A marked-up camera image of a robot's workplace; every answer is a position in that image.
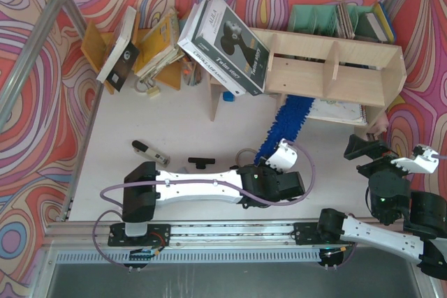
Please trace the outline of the blue microfiber duster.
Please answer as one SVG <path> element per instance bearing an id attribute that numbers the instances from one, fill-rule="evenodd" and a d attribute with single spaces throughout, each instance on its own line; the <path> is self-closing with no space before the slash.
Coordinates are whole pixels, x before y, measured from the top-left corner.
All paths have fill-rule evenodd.
<path id="1" fill-rule="evenodd" d="M 274 122 L 267 133 L 264 143 L 255 156 L 258 165 L 262 158 L 273 155 L 276 146 L 282 139 L 294 142 L 314 103 L 314 98 L 287 95 L 284 104 L 279 108 Z"/>

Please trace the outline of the masking tape roll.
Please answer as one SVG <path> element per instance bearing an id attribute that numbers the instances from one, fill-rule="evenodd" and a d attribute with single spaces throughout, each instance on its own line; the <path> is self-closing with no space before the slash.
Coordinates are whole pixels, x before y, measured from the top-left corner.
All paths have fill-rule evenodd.
<path id="1" fill-rule="evenodd" d="M 257 152 L 254 149 L 244 148 L 239 150 L 235 156 L 235 164 L 238 167 L 250 165 L 254 162 Z"/>

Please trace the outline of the black T-shaped plastic part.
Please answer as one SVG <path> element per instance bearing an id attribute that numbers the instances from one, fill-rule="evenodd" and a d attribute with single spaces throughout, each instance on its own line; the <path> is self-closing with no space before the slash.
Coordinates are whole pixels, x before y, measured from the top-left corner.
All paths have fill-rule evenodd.
<path id="1" fill-rule="evenodd" d="M 214 158 L 188 157 L 188 162 L 195 165 L 197 170 L 204 170 L 208 165 L 214 165 Z"/>

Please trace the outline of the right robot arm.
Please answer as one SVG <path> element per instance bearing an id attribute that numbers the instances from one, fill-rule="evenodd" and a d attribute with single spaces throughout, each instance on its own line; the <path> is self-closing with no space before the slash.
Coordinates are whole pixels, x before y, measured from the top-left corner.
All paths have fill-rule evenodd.
<path id="1" fill-rule="evenodd" d="M 357 166 L 367 178 L 366 203 L 379 222 L 373 226 L 335 209 L 322 209 L 316 231 L 326 242 L 350 241 L 387 251 L 414 263 L 425 275 L 446 280 L 446 200 L 411 190 L 409 174 L 432 174 L 443 158 L 418 144 L 410 157 L 399 156 L 381 140 L 351 135 L 344 157 L 371 162 Z"/>

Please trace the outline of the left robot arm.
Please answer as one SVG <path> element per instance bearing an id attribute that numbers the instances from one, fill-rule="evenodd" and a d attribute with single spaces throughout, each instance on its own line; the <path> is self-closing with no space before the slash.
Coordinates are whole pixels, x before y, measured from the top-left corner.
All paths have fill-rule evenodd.
<path id="1" fill-rule="evenodd" d="M 180 201 L 222 201 L 244 208 L 292 202 L 305 194 L 299 172 L 291 171 L 298 153 L 286 140 L 258 165 L 232 167 L 214 174 L 185 174 L 157 170 L 153 161 L 141 163 L 125 178 L 122 220 L 124 234 L 141 238 L 157 206 Z"/>

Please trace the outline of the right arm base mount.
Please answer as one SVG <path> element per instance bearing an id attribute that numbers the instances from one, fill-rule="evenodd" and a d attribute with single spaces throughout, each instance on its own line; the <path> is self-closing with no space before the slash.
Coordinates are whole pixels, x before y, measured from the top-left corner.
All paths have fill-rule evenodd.
<path id="1" fill-rule="evenodd" d="M 295 222 L 293 224 L 293 231 L 291 233 L 295 243 L 300 246 L 304 245 L 338 245 L 338 244 L 353 244 L 352 241 L 344 241 L 341 239 L 334 239 L 332 237 L 323 237 L 317 231 L 317 222 Z"/>

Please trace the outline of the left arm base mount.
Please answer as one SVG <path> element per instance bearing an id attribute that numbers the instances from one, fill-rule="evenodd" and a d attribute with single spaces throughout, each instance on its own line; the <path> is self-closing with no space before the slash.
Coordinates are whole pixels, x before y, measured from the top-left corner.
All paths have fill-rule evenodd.
<path id="1" fill-rule="evenodd" d="M 115 223 L 110 226 L 108 246 L 168 246 L 170 233 L 170 224 Z"/>

